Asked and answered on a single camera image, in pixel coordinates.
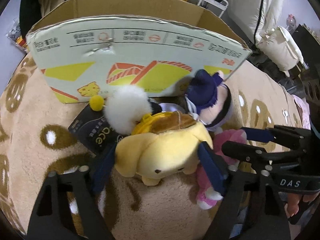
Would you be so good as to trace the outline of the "person's right hand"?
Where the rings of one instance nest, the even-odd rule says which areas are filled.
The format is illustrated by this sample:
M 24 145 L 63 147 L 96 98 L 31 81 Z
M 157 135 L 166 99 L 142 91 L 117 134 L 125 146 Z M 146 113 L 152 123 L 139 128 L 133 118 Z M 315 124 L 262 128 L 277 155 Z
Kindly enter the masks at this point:
M 316 199 L 316 197 L 319 195 L 319 192 L 317 192 L 314 195 L 301 195 L 301 194 L 294 194 L 294 193 L 288 193 L 287 194 L 287 206 L 286 206 L 286 215 L 287 218 L 290 218 L 297 214 L 299 211 L 299 202 L 311 202 Z

